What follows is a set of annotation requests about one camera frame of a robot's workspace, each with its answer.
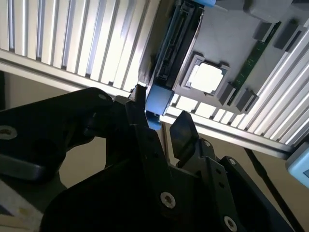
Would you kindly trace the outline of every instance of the screw hole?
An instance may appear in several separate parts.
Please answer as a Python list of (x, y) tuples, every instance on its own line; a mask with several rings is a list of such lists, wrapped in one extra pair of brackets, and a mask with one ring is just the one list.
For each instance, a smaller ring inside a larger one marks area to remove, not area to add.
[(234, 224), (232, 223), (232, 221), (231, 220), (227, 220), (227, 223), (230, 225), (230, 226), (234, 226)]

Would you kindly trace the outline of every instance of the gray component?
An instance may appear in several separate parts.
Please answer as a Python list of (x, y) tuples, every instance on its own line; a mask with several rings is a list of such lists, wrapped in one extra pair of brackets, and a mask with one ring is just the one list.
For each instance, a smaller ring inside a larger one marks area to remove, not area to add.
[[(308, 19), (308, 12), (302, 11), (293, 5), (289, 7), (286, 14), (281, 18), (282, 24), (241, 87), (240, 92), (245, 89), (250, 89), (254, 93), (260, 91), (262, 85), (285, 53), (285, 51), (275, 48), (273, 44), (285, 25), (293, 18), (297, 18), (299, 25), (304, 25)], [(188, 73), (191, 73), (193, 68), (191, 62), (194, 54), (199, 55), (198, 59), (200, 62), (228, 64), (229, 70), (223, 77), (216, 93), (218, 90), (222, 90), (223, 85), (227, 85), (229, 82), (233, 83), (257, 42), (254, 35), (260, 25), (261, 21), (259, 19), (251, 17), (243, 11), (223, 11), (217, 8), (205, 7), (197, 39), (193, 48), (188, 51), (187, 57), (189, 58), (185, 59), (173, 86), (175, 93), (201, 103), (218, 107), (219, 109), (239, 114), (239, 110), (235, 105), (222, 105), (218, 97), (213, 97), (210, 94), (205, 95), (202, 91), (196, 89), (185, 88), (182, 83), (184, 79), (188, 78)], [(248, 113), (254, 103), (255, 101), (245, 113)]]
[(248, 112), (253, 104), (257, 101), (258, 96), (249, 89), (239, 92), (233, 101), (233, 105), (239, 110), (240, 114)]
[(282, 33), (279, 35), (274, 47), (286, 52), (291, 52), (304, 28), (295, 22), (289, 22), (285, 25)]
[(268, 23), (278, 23), (292, 0), (246, 0), (244, 11)]
[(275, 23), (260, 22), (260, 25), (258, 26), (255, 34), (253, 35), (253, 38), (265, 42), (265, 40), (267, 39), (267, 37), (269, 36), (271, 30), (275, 25), (276, 25)]
[(226, 10), (240, 10), (242, 11), (245, 0), (221, 0), (216, 2), (216, 6), (222, 7)]
[(235, 88), (229, 82), (224, 82), (221, 88), (215, 94), (222, 106), (227, 105), (228, 101), (235, 92)]
[(293, 0), (292, 4), (302, 10), (309, 10), (309, 0)]

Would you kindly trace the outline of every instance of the white louvered panel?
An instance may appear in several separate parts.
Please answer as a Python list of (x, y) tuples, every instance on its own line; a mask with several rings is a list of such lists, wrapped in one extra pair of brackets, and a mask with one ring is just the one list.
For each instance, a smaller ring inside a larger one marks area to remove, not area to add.
[(9, 14), (8, 1), (0, 1), (0, 48), (9, 50)]
[(309, 76), (309, 52), (302, 58), (298, 65), (289, 74), (294, 78), (290, 78), (284, 81), (282, 86), (269, 100), (267, 106), (263, 108), (263, 113), (259, 115), (254, 124), (248, 129), (249, 132), (255, 134), (262, 134), (272, 122), (277, 118), (278, 113), (284, 108), (289, 99), (299, 91), (299, 88), (303, 86), (304, 76)]
[(196, 105), (197, 101), (186, 97), (180, 97), (176, 107), (178, 109), (191, 112), (193, 109), (195, 109)]
[(174, 96), (173, 96), (173, 98), (172, 98), (172, 100), (170, 102), (170, 105), (176, 104), (178, 99), (179, 99), (179, 95), (178, 94), (174, 94)]
[(288, 144), (292, 139), (298, 135), (299, 128), (302, 127), (304, 122), (309, 118), (309, 109), (307, 109), (301, 117), (299, 117), (286, 131), (280, 136), (280, 142)]
[(140, 26), (140, 21), (142, 19), (144, 8), (146, 7), (146, 1), (136, 1), (136, 6), (133, 12), (132, 21), (126, 36), (126, 42), (121, 53), (121, 58), (117, 68), (115, 80), (113, 86), (116, 88), (123, 88), (124, 81), (126, 80), (125, 74), (128, 69), (128, 64), (130, 63), (130, 57), (133, 50), (133, 45), (136, 37), (138, 36), (138, 28)]
[(196, 111), (196, 114), (205, 118), (210, 118), (216, 107), (208, 104), (201, 103)]
[(245, 114), (237, 115), (231, 123), (232, 127), (237, 127), (245, 117)]
[(57, 0), (45, 2), (44, 27), (42, 43), (42, 62), (51, 64), (54, 52), (55, 20), (57, 14)]
[(137, 45), (134, 51), (134, 55), (132, 61), (128, 67), (128, 73), (126, 77), (126, 82), (124, 86), (124, 90), (130, 91), (134, 88), (136, 83), (138, 82), (138, 70), (140, 65), (140, 59), (143, 55), (144, 48), (149, 38), (149, 34), (152, 28), (152, 24), (155, 19), (155, 14), (157, 8), (159, 6), (160, 0), (149, 0), (147, 6), (147, 12), (145, 15), (145, 19), (143, 25), (140, 30), (140, 36), (137, 41)]
[(107, 53), (108, 38), (111, 33), (114, 14), (116, 14), (116, 1), (107, 1), (90, 75), (90, 78), (95, 81), (99, 81), (101, 79), (102, 66), (104, 65), (104, 57)]
[(282, 131), (288, 127), (298, 115), (302, 114), (304, 109), (306, 109), (308, 102), (309, 82), (307, 82), (304, 88), (292, 98), (292, 101), (282, 110), (280, 116), (267, 130), (264, 136), (272, 140), (277, 140)]
[(119, 1), (115, 25), (113, 27), (112, 37), (101, 78), (101, 82), (105, 84), (108, 84), (110, 81), (113, 82), (117, 72), (119, 59), (126, 39), (126, 34), (124, 34), (126, 29), (123, 27), (125, 25), (129, 3), (134, 4), (134, 2), (128, 0)]
[(61, 0), (58, 7), (57, 17), (57, 29), (55, 38), (55, 50), (53, 66), (57, 68), (62, 67), (63, 53), (64, 53), (64, 42), (67, 31), (67, 23), (69, 19), (69, 0)]
[(85, 22), (84, 38), (77, 71), (77, 74), (79, 74), (80, 76), (86, 75), (91, 51), (91, 45), (95, 32), (96, 19), (98, 16), (98, 7), (99, 7), (99, 0), (91, 0), (89, 2), (87, 19)]
[(27, 0), (14, 1), (15, 53), (22, 56), (27, 55), (27, 13)]
[(221, 118), (221, 123), (228, 124), (231, 121), (231, 118), (234, 116), (232, 112), (226, 111), (225, 115)]
[(28, 1), (28, 48), (27, 56), (31, 59), (37, 58), (37, 31), (39, 18), (40, 0)]
[(72, 25), (72, 34), (69, 48), (67, 71), (76, 73), (78, 60), (80, 56), (80, 44), (83, 39), (83, 26), (86, 16), (88, 1), (77, 0), (75, 2), (75, 10)]
[(221, 118), (224, 116), (225, 113), (225, 110), (219, 109), (218, 112), (214, 115), (213, 120), (216, 122), (220, 122)]

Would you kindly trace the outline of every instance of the blue connector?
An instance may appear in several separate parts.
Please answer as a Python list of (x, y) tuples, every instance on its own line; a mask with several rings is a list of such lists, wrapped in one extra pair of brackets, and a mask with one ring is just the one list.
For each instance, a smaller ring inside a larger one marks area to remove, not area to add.
[(213, 7), (216, 4), (216, 0), (194, 0), (194, 1), (209, 7)]

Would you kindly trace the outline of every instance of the beige floor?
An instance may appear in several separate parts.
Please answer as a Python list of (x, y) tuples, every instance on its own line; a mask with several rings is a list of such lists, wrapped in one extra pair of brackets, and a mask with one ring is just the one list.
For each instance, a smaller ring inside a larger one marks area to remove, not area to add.
[[(7, 100), (10, 107), (16, 107), (65, 93), (63, 90), (45, 86), (17, 76), (9, 76), (6, 81)], [(212, 143), (218, 157), (223, 157), (225, 155), (234, 157), (264, 194), (266, 194), (275, 206), (278, 207), (261, 178), (255, 173), (243, 148), (217, 139), (208, 138), (207, 136), (202, 137), (208, 139)], [(173, 158), (169, 136), (168, 145), (171, 162), (175, 163), (177, 160)], [(261, 163), (265, 166), (277, 189), (304, 227), (305, 231), (309, 231), (309, 189), (305, 188), (288, 175), (283, 160), (261, 153), (256, 154)], [(104, 139), (95, 139), (87, 145), (77, 147), (68, 153), (67, 158), (60, 169), (61, 181), (66, 186), (70, 187), (102, 170), (105, 166), (105, 160), (106, 153)], [(0, 218), (0, 225), (5, 223), (5, 220), (1, 220)]]

